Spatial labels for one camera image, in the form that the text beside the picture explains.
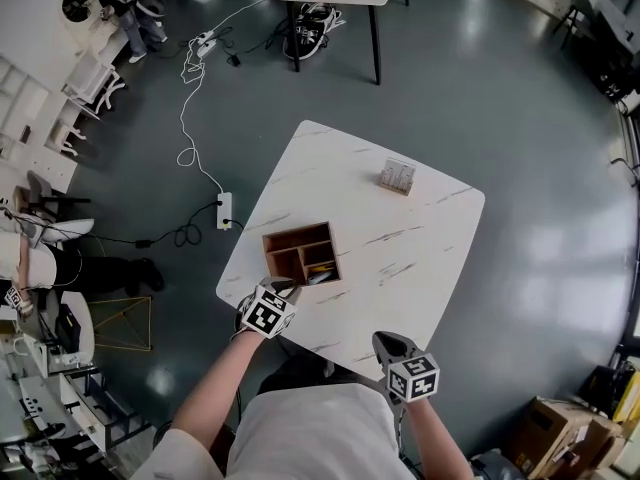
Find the grey chair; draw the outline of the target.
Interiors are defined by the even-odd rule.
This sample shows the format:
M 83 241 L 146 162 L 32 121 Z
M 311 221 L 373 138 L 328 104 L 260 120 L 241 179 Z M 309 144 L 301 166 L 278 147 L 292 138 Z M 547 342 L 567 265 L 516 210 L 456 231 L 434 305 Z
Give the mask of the grey chair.
M 596 13 L 589 0 L 572 0 L 569 10 L 562 16 L 552 31 L 555 34 L 563 26 L 567 28 L 561 43 L 561 49 L 568 45 L 573 35 L 595 41 L 596 37 L 593 32 L 593 21 L 595 19 Z

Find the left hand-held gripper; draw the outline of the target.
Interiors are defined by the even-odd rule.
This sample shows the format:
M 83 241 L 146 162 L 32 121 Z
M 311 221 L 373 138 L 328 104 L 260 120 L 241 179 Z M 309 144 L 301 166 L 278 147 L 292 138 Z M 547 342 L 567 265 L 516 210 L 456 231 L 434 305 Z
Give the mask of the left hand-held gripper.
M 303 286 L 291 278 L 263 278 L 237 307 L 234 336 L 251 331 L 265 339 L 281 334 L 291 323 Z

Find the person's left forearm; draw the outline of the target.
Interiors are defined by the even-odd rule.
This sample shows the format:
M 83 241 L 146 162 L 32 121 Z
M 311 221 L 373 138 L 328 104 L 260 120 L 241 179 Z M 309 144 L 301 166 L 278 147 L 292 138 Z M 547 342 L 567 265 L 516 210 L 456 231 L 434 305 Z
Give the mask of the person's left forearm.
M 189 463 L 211 459 L 209 449 L 222 429 L 235 394 L 264 337 L 237 334 L 177 411 L 172 432 L 185 442 L 180 458 Z

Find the white office chair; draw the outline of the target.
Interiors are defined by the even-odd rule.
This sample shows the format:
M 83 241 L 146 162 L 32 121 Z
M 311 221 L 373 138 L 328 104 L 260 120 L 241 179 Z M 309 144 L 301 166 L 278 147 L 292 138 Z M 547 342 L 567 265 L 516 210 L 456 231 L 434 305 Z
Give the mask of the white office chair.
M 62 92 L 90 117 L 99 120 L 102 110 L 111 111 L 111 96 L 128 85 L 110 65 L 94 57 L 81 58 L 65 80 Z

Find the person's dark legs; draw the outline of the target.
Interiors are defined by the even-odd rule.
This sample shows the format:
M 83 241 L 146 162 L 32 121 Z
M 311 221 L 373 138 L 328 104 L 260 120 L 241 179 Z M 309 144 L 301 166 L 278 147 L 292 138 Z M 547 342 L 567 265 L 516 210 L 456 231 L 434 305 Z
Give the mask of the person's dark legs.
M 337 384 L 366 384 L 366 379 L 318 356 L 298 354 L 288 358 L 260 385 L 258 395 L 291 389 Z

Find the black rectangular case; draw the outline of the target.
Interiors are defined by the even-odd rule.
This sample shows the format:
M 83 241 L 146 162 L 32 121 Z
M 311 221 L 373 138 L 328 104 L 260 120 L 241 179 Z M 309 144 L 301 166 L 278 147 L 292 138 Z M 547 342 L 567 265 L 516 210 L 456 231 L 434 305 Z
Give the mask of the black rectangular case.
M 55 334 L 66 353 L 79 351 L 81 326 L 66 304 L 59 306 L 55 319 Z

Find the black white backpack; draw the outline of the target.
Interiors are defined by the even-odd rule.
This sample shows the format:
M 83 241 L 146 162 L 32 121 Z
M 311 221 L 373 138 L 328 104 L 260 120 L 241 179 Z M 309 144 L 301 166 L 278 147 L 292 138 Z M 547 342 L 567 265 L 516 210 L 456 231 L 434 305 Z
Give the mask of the black white backpack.
M 300 60 L 315 55 L 328 45 L 328 34 L 344 25 L 342 12 L 324 3 L 304 3 L 295 21 L 296 42 Z

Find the person's right forearm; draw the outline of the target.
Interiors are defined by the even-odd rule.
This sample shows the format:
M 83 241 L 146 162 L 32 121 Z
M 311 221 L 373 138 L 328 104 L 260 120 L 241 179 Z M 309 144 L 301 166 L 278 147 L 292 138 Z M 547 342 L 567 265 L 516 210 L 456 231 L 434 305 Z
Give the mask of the person's right forearm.
M 427 398 L 405 405 L 426 480 L 474 480 L 472 469 Z

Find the brown cardboard box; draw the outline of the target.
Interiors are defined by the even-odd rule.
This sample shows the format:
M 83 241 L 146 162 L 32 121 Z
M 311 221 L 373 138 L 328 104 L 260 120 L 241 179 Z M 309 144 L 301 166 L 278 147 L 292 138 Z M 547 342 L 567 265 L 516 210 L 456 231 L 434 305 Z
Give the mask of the brown cardboard box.
M 502 454 L 527 480 L 586 480 L 624 446 L 619 424 L 568 401 L 534 398 Z

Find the round white mirror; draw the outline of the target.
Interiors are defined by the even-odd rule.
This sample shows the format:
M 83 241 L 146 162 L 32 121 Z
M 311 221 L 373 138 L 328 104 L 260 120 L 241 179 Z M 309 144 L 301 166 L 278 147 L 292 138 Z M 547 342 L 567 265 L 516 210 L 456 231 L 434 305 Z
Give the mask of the round white mirror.
M 61 12 L 72 23 L 82 23 L 91 17 L 92 0 L 62 0 Z

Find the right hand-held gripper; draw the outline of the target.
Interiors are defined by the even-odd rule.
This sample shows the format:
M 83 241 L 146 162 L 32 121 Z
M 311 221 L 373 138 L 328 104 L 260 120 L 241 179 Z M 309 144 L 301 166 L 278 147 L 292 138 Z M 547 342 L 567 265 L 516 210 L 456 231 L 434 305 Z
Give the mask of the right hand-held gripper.
M 376 331 L 372 347 L 380 366 L 387 354 L 393 358 L 386 370 L 386 388 L 393 403 L 412 403 L 429 398 L 438 390 L 440 368 L 434 357 L 421 351 L 409 338 L 397 333 Z

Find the white marble table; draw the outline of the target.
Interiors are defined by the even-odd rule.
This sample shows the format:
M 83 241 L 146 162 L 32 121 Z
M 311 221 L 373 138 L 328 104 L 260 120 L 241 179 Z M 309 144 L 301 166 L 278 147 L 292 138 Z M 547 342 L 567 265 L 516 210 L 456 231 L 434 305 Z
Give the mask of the white marble table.
M 376 331 L 426 348 L 463 269 L 484 194 L 416 164 L 408 196 L 377 184 L 399 154 L 302 122 L 260 195 L 216 287 L 236 306 L 266 276 L 264 235 L 328 222 L 341 279 L 304 286 L 284 336 L 329 361 L 378 379 Z

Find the round white table gold frame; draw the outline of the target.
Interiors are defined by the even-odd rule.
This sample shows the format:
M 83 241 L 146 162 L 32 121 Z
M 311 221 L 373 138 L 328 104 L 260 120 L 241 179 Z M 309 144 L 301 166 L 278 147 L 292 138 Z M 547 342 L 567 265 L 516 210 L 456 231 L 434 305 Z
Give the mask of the round white table gold frame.
M 54 317 L 53 340 L 48 348 L 52 365 L 62 370 L 88 366 L 98 349 L 152 351 L 152 302 L 150 296 L 87 301 L 78 292 L 65 291 Z M 81 326 L 77 353 L 66 353 L 55 334 L 55 319 L 61 304 L 69 306 Z

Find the brown wooden compartment box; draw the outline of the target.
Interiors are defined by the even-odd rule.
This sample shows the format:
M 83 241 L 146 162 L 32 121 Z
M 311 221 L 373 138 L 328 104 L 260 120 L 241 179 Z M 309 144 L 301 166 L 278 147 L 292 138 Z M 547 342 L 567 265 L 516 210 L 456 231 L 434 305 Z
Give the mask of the brown wooden compartment box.
M 262 241 L 267 266 L 272 276 L 288 277 L 297 284 L 309 286 L 310 265 L 334 262 L 334 276 L 320 284 L 341 279 L 337 250 L 328 222 L 264 235 Z

